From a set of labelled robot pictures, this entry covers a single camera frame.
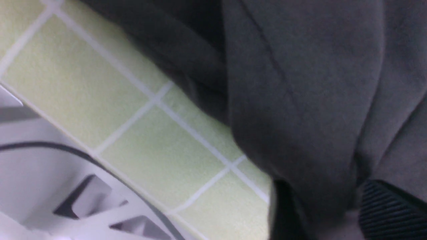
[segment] light green tile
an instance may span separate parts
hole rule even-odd
[[[3,80],[89,147],[147,100],[56,17],[25,46]]]
[[[102,155],[170,208],[178,207],[224,168],[157,107]]]
[[[39,0],[0,0],[0,59],[42,11]]]
[[[179,215],[209,240],[266,240],[268,205],[228,173]]]
[[[261,172],[261,170],[248,160],[244,160],[237,168],[252,180],[261,191],[267,195],[270,194],[271,178],[267,174]]]
[[[230,128],[199,110],[178,87],[174,86],[163,100],[228,160],[243,155],[234,143]]]
[[[157,92],[168,81],[148,58],[134,48],[119,27],[77,0],[66,1],[62,9],[152,91]]]

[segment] white plastic object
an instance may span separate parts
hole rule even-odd
[[[6,88],[0,85],[0,108],[1,107],[22,107],[22,101],[13,96]]]
[[[63,140],[61,133],[49,130],[44,120],[9,125],[16,126],[8,130],[0,124],[4,133],[0,144],[6,143],[4,140]],[[67,139],[62,142],[72,145]],[[53,149],[0,152],[0,174],[0,214],[7,219],[2,222],[8,222],[7,226],[0,224],[0,240],[177,240],[131,189],[69,153]],[[54,214],[89,176],[95,177],[70,204],[77,219]]]

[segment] black rubber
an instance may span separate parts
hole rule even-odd
[[[368,181],[359,225],[367,240],[427,240],[427,204],[386,182]]]

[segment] dark gray clothing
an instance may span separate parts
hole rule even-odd
[[[366,179],[427,202],[425,0],[82,1],[274,179],[272,239],[363,239]]]

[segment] black cable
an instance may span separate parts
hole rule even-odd
[[[138,192],[133,190],[129,185],[127,185],[125,182],[123,182],[120,178],[118,178],[116,175],[114,175],[111,171],[106,169],[103,165],[101,165],[98,161],[96,161],[93,157],[91,157],[89,154],[64,144],[60,143],[54,143],[54,142],[45,142],[45,141],[28,141],[28,142],[19,142],[19,143],[10,143],[10,144],[4,144],[0,145],[0,152],[5,151],[11,151],[11,150],[18,150],[18,149],[28,149],[28,148],[48,148],[48,149],[55,149],[63,152],[67,152],[70,154],[73,154],[75,156],[78,156],[84,160],[87,160],[88,162],[96,165],[97,167],[100,167],[107,173],[109,173],[111,176],[113,176],[115,179],[119,180],[122,184],[127,186],[130,190],[132,190],[138,197],[140,197],[150,208],[151,210],[157,215],[157,217],[160,218],[160,220],[163,222],[163,224],[169,229],[169,231],[172,233],[172,235],[177,240],[185,240],[181,233],[175,228],[175,226],[171,223],[171,221],[162,213],[160,210],[158,210],[155,206],[153,206],[150,202],[148,202],[145,198],[143,198]]]

